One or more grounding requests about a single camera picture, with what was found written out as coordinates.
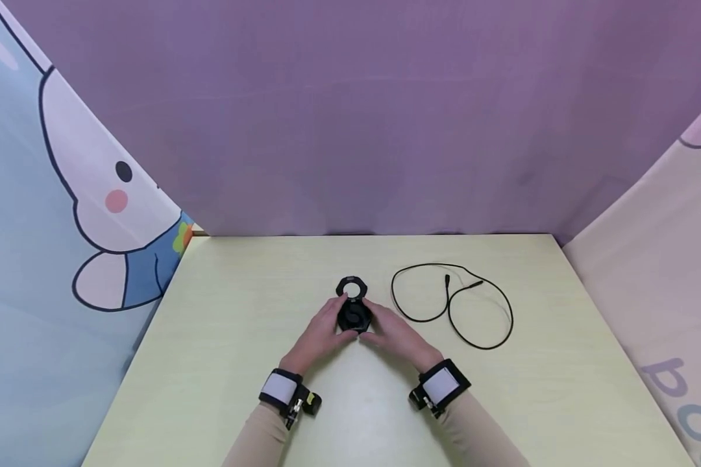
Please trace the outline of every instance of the purple fabric backdrop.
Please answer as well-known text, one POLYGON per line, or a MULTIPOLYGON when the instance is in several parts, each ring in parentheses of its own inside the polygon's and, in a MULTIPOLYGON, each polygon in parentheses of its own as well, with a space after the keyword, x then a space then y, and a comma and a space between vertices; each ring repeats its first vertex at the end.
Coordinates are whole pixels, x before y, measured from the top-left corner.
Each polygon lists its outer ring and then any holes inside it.
POLYGON ((5 1, 211 234, 566 241, 701 112, 701 0, 5 1))

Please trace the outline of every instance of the black cord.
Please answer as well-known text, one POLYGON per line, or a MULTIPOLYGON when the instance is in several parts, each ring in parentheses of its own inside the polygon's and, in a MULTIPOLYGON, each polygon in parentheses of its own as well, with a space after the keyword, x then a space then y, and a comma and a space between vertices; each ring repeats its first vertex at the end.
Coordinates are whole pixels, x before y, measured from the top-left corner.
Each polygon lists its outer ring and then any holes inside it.
POLYGON ((449 324, 452 324, 452 329, 454 329, 455 333, 457 333, 457 335, 460 336, 460 339, 465 341, 465 343, 467 343, 469 346, 474 347, 476 349, 493 350, 495 348, 499 348, 509 339, 509 337, 511 336, 511 332, 514 330, 514 312, 511 309, 511 304, 509 303, 509 298, 506 296, 506 294, 504 294, 504 291, 501 290, 501 288, 498 285, 495 285, 492 281, 489 281, 485 277, 480 277, 477 274, 473 274, 472 272, 470 272, 470 270, 467 269, 467 267, 460 266, 460 265, 451 265, 449 263, 421 263, 420 265, 403 267, 403 269, 400 269, 399 271, 395 272, 395 275, 393 276, 393 280, 389 284, 389 288, 391 289, 391 293, 393 293, 393 302, 395 303, 395 306, 397 307, 398 310, 400 310, 400 313, 402 313, 402 315, 405 316, 405 318, 413 321, 414 323, 431 323, 431 321, 441 318, 442 315, 444 315, 444 313, 446 313, 447 318, 449 318, 449 324), (416 267, 423 267, 423 266, 459 267, 459 269, 463 269, 465 272, 467 272, 469 275, 473 276, 478 281, 474 282, 473 284, 466 285, 462 289, 458 289, 457 291, 454 292, 454 294, 452 294, 452 296, 450 296, 449 295, 449 279, 450 279, 450 277, 449 277, 449 274, 446 274, 444 276, 444 289, 446 292, 446 304, 444 305, 444 310, 442 310, 438 315, 434 316, 433 318, 419 320, 419 319, 413 318, 412 316, 409 316, 409 314, 405 313, 405 311, 403 311, 400 304, 398 304, 397 297, 395 296, 395 279, 397 279, 397 276, 401 272, 405 272, 406 270, 411 270, 411 269, 415 269, 416 267), (506 305, 509 308, 509 330, 508 330, 506 336, 498 344, 491 345, 489 347, 482 347, 480 345, 474 344, 472 341, 465 338, 465 336, 462 335, 462 333, 460 333, 460 330, 457 329, 457 326, 454 324, 454 321, 452 320, 452 301, 453 301, 454 297, 457 296, 457 294, 459 294, 461 291, 473 289, 473 288, 478 287, 479 285, 483 284, 484 282, 494 286, 495 289, 499 291, 499 293, 504 297, 504 300, 506 300, 506 305))

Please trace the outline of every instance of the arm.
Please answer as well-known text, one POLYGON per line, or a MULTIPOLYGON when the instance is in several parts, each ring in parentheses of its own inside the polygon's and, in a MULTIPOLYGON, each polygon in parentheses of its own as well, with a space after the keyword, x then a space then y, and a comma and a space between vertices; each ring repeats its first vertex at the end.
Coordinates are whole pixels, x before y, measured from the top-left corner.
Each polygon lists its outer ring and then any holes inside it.
MULTIPOLYGON (((394 311, 364 299, 374 313, 375 333, 362 333, 361 341, 410 362, 426 373, 444 357, 394 311)), ((465 465, 474 467, 529 467, 511 439, 467 390, 446 408, 439 422, 465 465)))
POLYGON ((275 467, 287 438, 286 421, 278 409, 261 402, 241 429, 223 467, 275 467))
POLYGON ((517 446, 467 390, 449 404, 439 423, 468 466, 529 467, 517 446))
MULTIPOLYGON (((318 359, 354 340, 356 331, 335 334, 336 320, 346 294, 327 300, 301 337, 280 360, 278 368, 303 375, 318 359)), ((288 438, 286 420, 278 409, 261 402, 241 429, 223 467, 277 467, 288 438)))

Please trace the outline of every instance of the cartoon eye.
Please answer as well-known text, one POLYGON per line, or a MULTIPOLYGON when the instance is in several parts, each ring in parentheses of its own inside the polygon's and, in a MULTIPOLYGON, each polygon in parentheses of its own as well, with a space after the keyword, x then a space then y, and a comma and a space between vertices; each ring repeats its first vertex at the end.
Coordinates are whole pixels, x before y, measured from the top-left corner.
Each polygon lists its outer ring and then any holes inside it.
POLYGON ((114 166, 114 170, 117 172, 119 179, 124 183, 127 183, 132 179, 132 169, 127 162, 117 162, 114 166))

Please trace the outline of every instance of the wrist strap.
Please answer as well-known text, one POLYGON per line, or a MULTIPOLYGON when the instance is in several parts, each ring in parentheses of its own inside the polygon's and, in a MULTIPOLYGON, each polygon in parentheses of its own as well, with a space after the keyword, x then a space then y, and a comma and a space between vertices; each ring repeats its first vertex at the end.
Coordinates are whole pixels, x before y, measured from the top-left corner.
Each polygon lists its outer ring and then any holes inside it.
POLYGON ((262 385, 259 400, 278 409, 280 416, 286 419, 286 428, 291 429, 301 410, 313 416, 317 413, 322 398, 310 392, 301 384, 300 374, 276 368, 262 385))
POLYGON ((288 406, 291 405, 293 395, 302 381, 303 378, 300 374, 276 368, 262 385, 259 400, 276 407, 282 417, 287 417, 288 406))
POLYGON ((436 418, 471 385, 450 359, 419 375, 418 380, 421 383, 410 392, 410 401, 419 410, 428 406, 436 418))

